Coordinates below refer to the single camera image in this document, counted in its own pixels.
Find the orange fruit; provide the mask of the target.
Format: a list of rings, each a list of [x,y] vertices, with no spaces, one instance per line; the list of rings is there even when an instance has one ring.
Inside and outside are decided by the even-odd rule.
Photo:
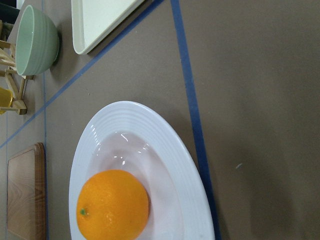
[[[102,171],[79,193],[77,226],[87,240],[135,240],[148,223],[149,208],[145,187],[131,173]]]

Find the cream bear tray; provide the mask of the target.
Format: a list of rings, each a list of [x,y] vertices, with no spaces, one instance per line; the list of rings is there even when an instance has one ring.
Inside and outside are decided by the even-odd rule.
[[[86,55],[134,12],[143,0],[72,0],[72,41]]]

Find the white ridged plate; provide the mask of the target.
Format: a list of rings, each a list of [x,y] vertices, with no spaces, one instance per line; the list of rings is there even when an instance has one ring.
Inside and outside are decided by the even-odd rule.
[[[111,103],[89,121],[77,144],[69,181],[71,238],[80,190],[93,175],[121,169],[145,187],[150,202],[141,240],[213,240],[212,215],[196,165],[175,130],[140,103]]]

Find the green ceramic bowl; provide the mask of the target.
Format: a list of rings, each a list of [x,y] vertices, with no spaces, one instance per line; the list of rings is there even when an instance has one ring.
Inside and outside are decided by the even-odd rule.
[[[20,76],[38,75],[56,61],[60,47],[58,30],[42,11],[28,5],[20,19],[15,51]]]

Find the wooden dish rack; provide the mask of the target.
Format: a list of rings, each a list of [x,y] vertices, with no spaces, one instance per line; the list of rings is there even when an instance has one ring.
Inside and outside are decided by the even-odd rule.
[[[18,115],[25,115],[28,111],[24,102],[24,93],[28,80],[32,80],[32,75],[22,75],[20,83],[16,83],[15,78],[18,76],[16,66],[16,45],[6,41],[3,31],[6,24],[0,23],[0,78],[5,81],[7,88],[13,93],[11,107],[0,107],[0,113],[15,112]]]

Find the yellow mug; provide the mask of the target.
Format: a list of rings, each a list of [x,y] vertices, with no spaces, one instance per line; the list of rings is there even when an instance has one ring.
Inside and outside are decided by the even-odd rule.
[[[0,88],[0,106],[10,108],[13,101],[13,93],[9,89]]]

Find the wooden cutting board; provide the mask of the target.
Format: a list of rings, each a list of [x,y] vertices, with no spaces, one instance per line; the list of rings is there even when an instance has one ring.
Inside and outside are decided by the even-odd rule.
[[[7,229],[21,240],[47,238],[45,149],[37,142],[7,164]]]

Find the dark green mug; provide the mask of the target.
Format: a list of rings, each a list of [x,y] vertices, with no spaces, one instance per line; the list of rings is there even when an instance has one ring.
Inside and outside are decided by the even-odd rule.
[[[0,0],[0,19],[4,23],[14,24],[19,13],[16,0]]]

